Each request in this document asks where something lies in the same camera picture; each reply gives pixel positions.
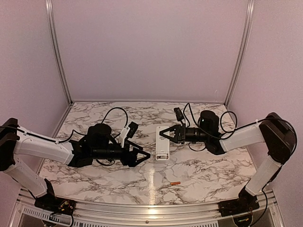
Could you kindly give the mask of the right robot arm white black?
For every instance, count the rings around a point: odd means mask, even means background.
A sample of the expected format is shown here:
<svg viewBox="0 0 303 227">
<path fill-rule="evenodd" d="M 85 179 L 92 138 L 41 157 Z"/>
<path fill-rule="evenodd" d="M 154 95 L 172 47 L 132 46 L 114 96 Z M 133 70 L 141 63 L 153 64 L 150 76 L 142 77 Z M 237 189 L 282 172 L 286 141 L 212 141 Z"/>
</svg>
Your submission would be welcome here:
<svg viewBox="0 0 303 227">
<path fill-rule="evenodd" d="M 239 212 L 246 211 L 253 204 L 253 197 L 274 180 L 297 146 L 295 129 L 276 113 L 270 113 L 266 118 L 238 129 L 220 133 L 222 118 L 213 111 L 202 111 L 195 128 L 187 127 L 183 123 L 185 117 L 179 108 L 175 108 L 174 111 L 179 124 L 156 128 L 157 160 L 169 160 L 171 142 L 176 144 L 202 142 L 206 150 L 214 155 L 222 155 L 251 144 L 266 144 L 268 148 L 266 159 L 235 200 L 234 207 Z"/>
</svg>

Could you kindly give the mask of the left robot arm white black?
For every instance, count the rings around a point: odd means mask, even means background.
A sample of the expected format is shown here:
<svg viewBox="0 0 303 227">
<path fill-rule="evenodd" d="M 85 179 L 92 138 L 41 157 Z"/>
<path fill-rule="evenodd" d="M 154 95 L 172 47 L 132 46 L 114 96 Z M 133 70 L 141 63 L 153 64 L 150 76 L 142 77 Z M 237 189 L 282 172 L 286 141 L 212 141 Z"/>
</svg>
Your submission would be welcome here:
<svg viewBox="0 0 303 227">
<path fill-rule="evenodd" d="M 0 127 L 0 170 L 27 188 L 49 210 L 56 210 L 60 200 L 52 184 L 16 155 L 45 158 L 74 168 L 89 166 L 93 160 L 118 160 L 124 166 L 135 167 L 151 157 L 141 146 L 129 141 L 137 129 L 138 124 L 130 123 L 116 140 L 109 125 L 97 123 L 80 140 L 59 141 L 28 131 L 19 126 L 17 119 L 10 118 Z"/>
</svg>

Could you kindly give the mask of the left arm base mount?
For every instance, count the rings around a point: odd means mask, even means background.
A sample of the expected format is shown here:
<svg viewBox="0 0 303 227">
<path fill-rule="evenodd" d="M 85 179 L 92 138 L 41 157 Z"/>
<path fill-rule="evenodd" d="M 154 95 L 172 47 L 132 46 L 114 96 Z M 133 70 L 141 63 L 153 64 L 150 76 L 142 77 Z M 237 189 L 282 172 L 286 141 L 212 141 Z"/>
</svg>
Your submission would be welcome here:
<svg viewBox="0 0 303 227">
<path fill-rule="evenodd" d="M 73 215 L 76 202 L 71 199 L 65 199 L 55 196 L 53 186 L 50 181 L 45 179 L 46 194 L 41 197 L 35 197 L 35 206 L 44 210 L 51 211 L 52 214 Z"/>
</svg>

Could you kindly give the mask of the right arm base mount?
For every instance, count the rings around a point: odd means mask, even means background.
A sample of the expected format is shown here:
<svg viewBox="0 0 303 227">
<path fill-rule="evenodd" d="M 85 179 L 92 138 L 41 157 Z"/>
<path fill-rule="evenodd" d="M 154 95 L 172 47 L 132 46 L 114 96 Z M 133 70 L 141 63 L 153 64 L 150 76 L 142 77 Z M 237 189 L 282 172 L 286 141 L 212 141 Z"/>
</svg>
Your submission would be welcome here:
<svg viewBox="0 0 303 227">
<path fill-rule="evenodd" d="M 260 208 L 257 196 L 252 196 L 246 186 L 238 194 L 237 199 L 221 201 L 218 203 L 219 212 L 222 217 L 251 212 Z"/>
</svg>

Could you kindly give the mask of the white remote control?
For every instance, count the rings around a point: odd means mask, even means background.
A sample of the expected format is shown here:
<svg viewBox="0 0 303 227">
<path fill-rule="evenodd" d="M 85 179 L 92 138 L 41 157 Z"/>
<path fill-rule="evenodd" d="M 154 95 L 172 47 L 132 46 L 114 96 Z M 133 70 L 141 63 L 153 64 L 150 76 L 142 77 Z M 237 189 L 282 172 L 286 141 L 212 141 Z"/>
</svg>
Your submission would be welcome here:
<svg viewBox="0 0 303 227">
<path fill-rule="evenodd" d="M 170 141 L 166 138 L 163 138 L 159 134 L 159 126 L 156 127 L 156 156 L 158 155 L 164 155 L 169 156 L 170 158 Z M 157 159 L 157 161 L 169 161 L 168 159 Z"/>
</svg>

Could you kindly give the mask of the gold AAA battery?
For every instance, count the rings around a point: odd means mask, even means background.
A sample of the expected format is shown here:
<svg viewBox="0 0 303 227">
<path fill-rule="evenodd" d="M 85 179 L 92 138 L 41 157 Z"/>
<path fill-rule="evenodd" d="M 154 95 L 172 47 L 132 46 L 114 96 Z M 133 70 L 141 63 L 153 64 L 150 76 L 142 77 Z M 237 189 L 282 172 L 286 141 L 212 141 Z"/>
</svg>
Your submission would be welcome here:
<svg viewBox="0 0 303 227">
<path fill-rule="evenodd" d="M 156 156 L 156 158 L 157 159 L 168 159 L 169 158 L 169 156 L 164 156 L 164 155 L 158 155 L 158 156 Z"/>
</svg>

